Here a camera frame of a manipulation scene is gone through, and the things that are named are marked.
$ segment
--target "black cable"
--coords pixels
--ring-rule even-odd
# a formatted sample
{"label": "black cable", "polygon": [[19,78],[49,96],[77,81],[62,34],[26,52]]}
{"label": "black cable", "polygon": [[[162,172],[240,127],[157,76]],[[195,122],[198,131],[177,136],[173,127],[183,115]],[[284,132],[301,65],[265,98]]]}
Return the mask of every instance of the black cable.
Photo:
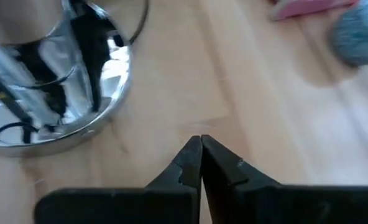
{"label": "black cable", "polygon": [[148,18],[149,5],[150,5],[150,0],[144,0],[144,10],[142,11],[141,19],[140,19],[139,25],[137,26],[136,31],[134,32],[133,36],[129,39],[130,45],[132,45],[137,40],[142,30],[144,29],[145,22],[147,21],[147,18]]}
{"label": "black cable", "polygon": [[38,132],[39,130],[35,127],[33,127],[31,124],[26,123],[26,122],[15,122],[15,123],[9,123],[6,124],[2,127],[0,127],[0,134],[4,131],[7,130],[9,128],[13,128],[13,127],[22,127],[24,130],[23,136],[22,136],[22,141],[26,144],[30,143],[30,134],[32,132]]}

